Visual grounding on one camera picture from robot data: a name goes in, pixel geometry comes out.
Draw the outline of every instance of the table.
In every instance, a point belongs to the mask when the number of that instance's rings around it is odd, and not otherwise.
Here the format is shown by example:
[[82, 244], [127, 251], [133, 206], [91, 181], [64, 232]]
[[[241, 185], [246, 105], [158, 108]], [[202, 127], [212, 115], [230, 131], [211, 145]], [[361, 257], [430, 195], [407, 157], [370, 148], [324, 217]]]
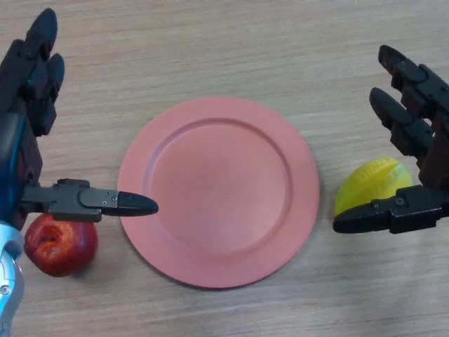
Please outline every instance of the table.
[[[393, 92], [379, 46], [449, 78], [449, 1], [0, 0], [0, 54], [48, 6], [67, 71], [59, 117], [39, 139], [43, 184], [114, 187], [126, 148], [153, 117], [231, 95], [276, 110], [304, 136], [321, 208], [289, 264], [231, 291], [167, 280], [136, 254], [119, 219], [105, 218], [97, 258], [81, 275], [53, 279], [24, 256], [15, 336], [448, 335], [447, 222], [394, 236], [336, 234], [331, 221], [351, 171], [378, 156], [401, 159], [368, 103], [374, 86]], [[416, 176], [414, 161], [403, 161]]]

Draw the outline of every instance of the robotic hand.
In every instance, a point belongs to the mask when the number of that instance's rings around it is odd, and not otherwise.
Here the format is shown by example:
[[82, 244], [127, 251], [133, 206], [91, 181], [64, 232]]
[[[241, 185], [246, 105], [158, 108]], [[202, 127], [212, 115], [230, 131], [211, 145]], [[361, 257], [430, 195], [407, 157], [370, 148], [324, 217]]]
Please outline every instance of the robotic hand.
[[391, 131], [393, 145], [416, 157], [422, 185], [341, 213], [333, 223], [340, 233], [410, 232], [435, 227], [449, 216], [449, 86], [391, 47], [380, 47], [379, 62], [392, 75], [391, 86], [402, 93], [405, 108], [378, 88], [370, 93], [371, 106]]
[[50, 213], [55, 220], [98, 222], [107, 216], [143, 216], [158, 211], [142, 195], [90, 187], [86, 180], [61, 179], [41, 187], [42, 159], [36, 137], [48, 135], [64, 78], [64, 60], [50, 57], [58, 24], [46, 9], [26, 39], [15, 40], [0, 64], [0, 337], [11, 322], [24, 289], [18, 266], [28, 213]]

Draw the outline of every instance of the apple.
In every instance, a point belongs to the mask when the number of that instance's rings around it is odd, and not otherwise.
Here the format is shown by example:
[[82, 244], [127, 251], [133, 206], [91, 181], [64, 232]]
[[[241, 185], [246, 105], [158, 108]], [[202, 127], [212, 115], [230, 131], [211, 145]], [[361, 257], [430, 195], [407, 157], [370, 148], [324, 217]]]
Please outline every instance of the apple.
[[42, 214], [25, 234], [25, 253], [42, 271], [64, 277], [82, 271], [93, 259], [98, 247], [93, 223], [54, 221]]

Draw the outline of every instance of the plate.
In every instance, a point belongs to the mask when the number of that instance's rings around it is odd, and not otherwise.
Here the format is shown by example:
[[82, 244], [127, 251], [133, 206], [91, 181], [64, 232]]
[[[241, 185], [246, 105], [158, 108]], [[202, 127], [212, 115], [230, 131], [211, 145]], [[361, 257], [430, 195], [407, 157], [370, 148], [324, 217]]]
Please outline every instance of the plate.
[[307, 240], [319, 177], [306, 142], [272, 110], [238, 98], [182, 103], [128, 148], [118, 189], [156, 200], [121, 218], [157, 270], [206, 288], [242, 286], [286, 264]]

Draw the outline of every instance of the screw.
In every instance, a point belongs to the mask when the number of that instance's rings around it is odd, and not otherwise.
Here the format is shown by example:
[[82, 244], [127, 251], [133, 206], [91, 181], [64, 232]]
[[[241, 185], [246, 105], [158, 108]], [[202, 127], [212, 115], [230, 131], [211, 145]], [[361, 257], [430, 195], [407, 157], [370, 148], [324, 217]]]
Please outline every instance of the screw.
[[0, 286], [0, 293], [2, 295], [8, 295], [11, 292], [11, 288], [9, 286]]
[[397, 197], [395, 198], [394, 203], [398, 206], [404, 206], [406, 204], [406, 201], [402, 197]]

